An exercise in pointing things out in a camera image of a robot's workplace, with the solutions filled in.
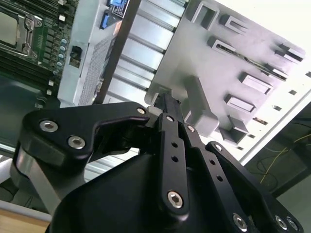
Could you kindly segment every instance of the motherboard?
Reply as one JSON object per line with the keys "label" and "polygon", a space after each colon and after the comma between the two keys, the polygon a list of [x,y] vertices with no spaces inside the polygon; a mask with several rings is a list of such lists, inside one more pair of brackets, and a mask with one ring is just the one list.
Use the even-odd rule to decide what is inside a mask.
{"label": "motherboard", "polygon": [[0,0],[0,74],[57,96],[79,0]]}

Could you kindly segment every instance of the black cable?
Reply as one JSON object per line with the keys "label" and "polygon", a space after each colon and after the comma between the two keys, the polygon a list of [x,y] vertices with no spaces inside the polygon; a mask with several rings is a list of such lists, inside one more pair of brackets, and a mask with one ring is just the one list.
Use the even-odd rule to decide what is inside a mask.
{"label": "black cable", "polygon": [[301,123],[298,123],[298,122],[291,122],[292,124],[295,124],[295,125],[302,125],[302,126],[305,126],[305,127],[308,127],[311,129],[311,126],[309,125],[305,125],[305,124],[301,124]]}
{"label": "black cable", "polygon": [[298,117],[298,118],[294,118],[293,120],[311,121],[311,118]]}
{"label": "black cable", "polygon": [[15,194],[13,194],[13,193],[12,193],[9,189],[7,189],[7,188],[5,188],[5,187],[3,187],[3,186],[0,186],[0,188],[3,188],[5,191],[9,192],[9,193],[12,195],[11,200],[10,200],[10,201],[8,201],[8,202],[13,201]]}
{"label": "black cable", "polygon": [[30,199],[30,201],[29,201],[29,204],[28,204],[28,206],[27,206],[27,208],[29,208],[29,206],[31,205],[31,202],[33,201],[33,196],[31,196],[31,199]]}
{"label": "black cable", "polygon": [[32,196],[30,196],[27,200],[27,202],[25,203],[24,207],[26,207],[26,205],[28,204],[28,202],[30,201],[30,199],[32,198]]}

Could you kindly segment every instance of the black metal linkage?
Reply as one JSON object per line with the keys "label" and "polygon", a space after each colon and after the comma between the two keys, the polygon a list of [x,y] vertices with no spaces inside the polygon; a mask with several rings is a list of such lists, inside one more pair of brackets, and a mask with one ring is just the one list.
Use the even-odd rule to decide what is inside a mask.
{"label": "black metal linkage", "polygon": [[178,122],[167,113],[158,117],[160,132],[159,205],[168,222],[185,221],[189,215],[184,141],[178,137]]}
{"label": "black metal linkage", "polygon": [[177,121],[184,123],[180,102],[175,100],[170,94],[165,93],[159,96],[155,102],[155,107],[163,110],[164,113],[169,113]]}
{"label": "black metal linkage", "polygon": [[192,157],[198,161],[199,166],[203,166],[204,173],[210,185],[211,192],[217,202],[218,211],[221,213],[219,229],[223,229],[227,233],[248,232],[248,218],[243,212],[230,183],[228,182],[223,168],[218,162],[215,154],[205,150],[200,136],[196,130],[192,130],[188,124],[182,124],[183,138],[185,140],[187,157]]}
{"label": "black metal linkage", "polygon": [[303,228],[297,219],[282,206],[224,147],[217,142],[206,145],[213,152],[240,199],[243,209],[247,210],[260,232],[297,233]]}
{"label": "black metal linkage", "polygon": [[[148,120],[147,110],[134,102],[41,110],[23,119],[19,141],[32,157],[70,173],[85,168],[100,130],[108,136]],[[54,132],[51,124],[57,125]]]}

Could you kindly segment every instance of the yellow cable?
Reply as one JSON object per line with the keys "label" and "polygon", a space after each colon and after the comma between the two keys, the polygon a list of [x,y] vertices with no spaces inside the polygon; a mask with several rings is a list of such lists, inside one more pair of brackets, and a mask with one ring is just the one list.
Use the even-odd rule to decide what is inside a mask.
{"label": "yellow cable", "polygon": [[[309,137],[309,136],[311,136],[311,134],[308,134],[308,135],[306,135],[306,136],[303,136],[303,137],[301,137],[301,138],[295,140],[294,143],[296,143],[296,142],[298,142],[298,141],[300,141],[300,140],[302,140],[302,139],[304,139],[304,138],[306,138],[306,137]],[[273,166],[273,164],[276,162],[276,160],[278,159],[278,157],[279,157],[286,149],[287,149],[287,147],[285,147],[285,148],[274,158],[274,160],[272,161],[272,163],[271,163],[270,166],[268,167],[266,173],[264,174],[263,178],[261,179],[260,183],[263,182],[263,180],[266,178],[267,174],[269,173],[270,168]]]}

